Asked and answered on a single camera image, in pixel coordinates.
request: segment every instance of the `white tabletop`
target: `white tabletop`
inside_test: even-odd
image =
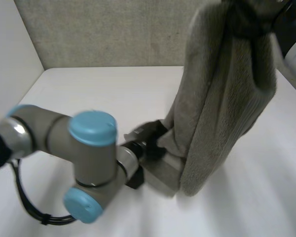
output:
[[[182,67],[51,69],[21,103],[70,116],[106,111],[116,118],[122,142],[134,126],[166,115],[182,73]],[[67,214],[62,196],[74,183],[69,162],[37,153],[24,160],[21,174],[42,212]],[[124,187],[94,224],[46,227],[22,209],[5,167],[0,226],[0,237],[296,237],[296,91],[278,73],[274,99],[192,198]]]

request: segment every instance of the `blue joint cap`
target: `blue joint cap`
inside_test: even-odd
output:
[[[90,224],[103,213],[102,207],[89,194],[70,188],[63,199],[67,211],[77,220]]]
[[[6,114],[6,118],[10,117],[11,115],[13,115],[15,112],[17,112],[19,109],[21,108],[24,108],[24,107],[27,107],[27,106],[30,106],[30,105],[17,105],[17,106],[14,106],[7,114]]]
[[[82,112],[70,119],[68,130],[74,139],[89,146],[104,147],[116,142],[116,121],[105,112]]]

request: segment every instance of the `cable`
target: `cable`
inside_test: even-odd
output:
[[[49,214],[41,213],[34,207],[29,199],[27,198],[26,194],[23,191],[21,177],[20,177],[20,164],[21,160],[17,160],[17,162],[10,162],[12,170],[15,176],[15,184],[19,193],[20,200],[22,202],[23,207],[27,211],[27,213],[35,218],[36,220],[40,221],[43,225],[55,225],[55,226],[62,226],[67,225],[74,222],[76,219],[71,215],[62,216],[62,217],[53,217]]]

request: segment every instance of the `fabric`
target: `fabric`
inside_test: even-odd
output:
[[[276,91],[269,36],[239,39],[226,27],[229,3],[200,8],[193,18],[184,73],[158,145],[186,159],[180,188],[193,196],[254,125]]]

